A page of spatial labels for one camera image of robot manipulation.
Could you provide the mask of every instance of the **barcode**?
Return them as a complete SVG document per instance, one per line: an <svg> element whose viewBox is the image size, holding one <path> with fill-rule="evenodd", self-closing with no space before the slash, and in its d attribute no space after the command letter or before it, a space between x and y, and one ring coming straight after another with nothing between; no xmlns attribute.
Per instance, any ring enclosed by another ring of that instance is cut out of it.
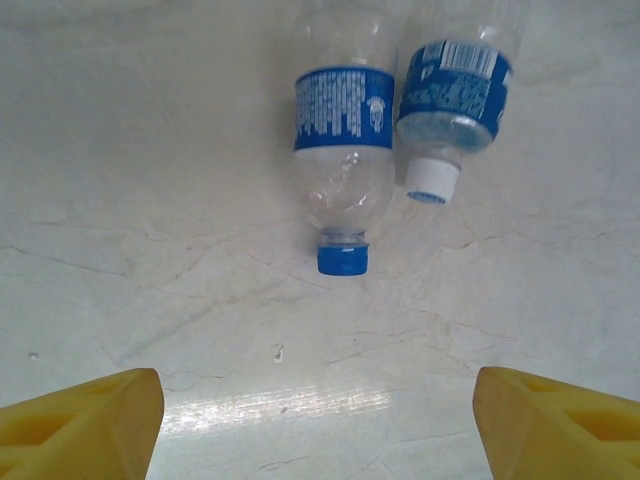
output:
<svg viewBox="0 0 640 480"><path fill-rule="evenodd" d="M446 42L442 52L441 70L460 70L491 79L498 52L477 43Z"/></svg>

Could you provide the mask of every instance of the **white marble surface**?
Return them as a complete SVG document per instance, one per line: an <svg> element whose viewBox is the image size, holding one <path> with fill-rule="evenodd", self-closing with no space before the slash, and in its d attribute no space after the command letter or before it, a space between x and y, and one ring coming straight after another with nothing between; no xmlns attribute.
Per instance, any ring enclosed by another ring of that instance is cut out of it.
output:
<svg viewBox="0 0 640 480"><path fill-rule="evenodd" d="M640 399L640 3L534 0L499 140L357 279L286 176L297 3L2 2L0 404L150 366L150 479L438 480L490 478L481 366Z"/></svg>

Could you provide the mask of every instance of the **plastic water bottle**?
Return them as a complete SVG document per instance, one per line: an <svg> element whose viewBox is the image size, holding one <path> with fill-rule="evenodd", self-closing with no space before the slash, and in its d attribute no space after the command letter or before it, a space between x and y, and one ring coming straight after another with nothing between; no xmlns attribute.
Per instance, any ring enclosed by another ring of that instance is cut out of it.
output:
<svg viewBox="0 0 640 480"><path fill-rule="evenodd" d="M325 275L366 273L391 198L397 33L385 0L306 0L295 24L295 178Z"/></svg>
<svg viewBox="0 0 640 480"><path fill-rule="evenodd" d="M397 130L412 157L408 195L444 204L463 156L484 150L498 135L530 0L431 3Z"/></svg>

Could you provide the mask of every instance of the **blue label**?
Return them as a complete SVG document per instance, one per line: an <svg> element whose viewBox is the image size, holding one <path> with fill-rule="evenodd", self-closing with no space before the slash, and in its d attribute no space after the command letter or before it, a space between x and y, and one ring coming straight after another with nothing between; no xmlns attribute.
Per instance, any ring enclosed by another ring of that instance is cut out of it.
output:
<svg viewBox="0 0 640 480"><path fill-rule="evenodd" d="M336 145L391 148L394 79L380 70L314 70L296 82L295 149Z"/></svg>
<svg viewBox="0 0 640 480"><path fill-rule="evenodd" d="M398 119L419 112L451 112L484 125L495 138L507 102L511 66L489 45L432 43L416 52Z"/></svg>

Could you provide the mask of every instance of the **bottle cap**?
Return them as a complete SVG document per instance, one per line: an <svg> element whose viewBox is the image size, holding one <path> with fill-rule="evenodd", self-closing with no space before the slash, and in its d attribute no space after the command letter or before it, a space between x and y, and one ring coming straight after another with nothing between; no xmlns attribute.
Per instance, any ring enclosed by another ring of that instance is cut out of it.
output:
<svg viewBox="0 0 640 480"><path fill-rule="evenodd" d="M321 245L318 247L318 271L334 277L352 277L367 273L369 245Z"/></svg>
<svg viewBox="0 0 640 480"><path fill-rule="evenodd" d="M414 158L409 163L407 187L410 198L422 203L449 203L456 189L460 167L435 158Z"/></svg>

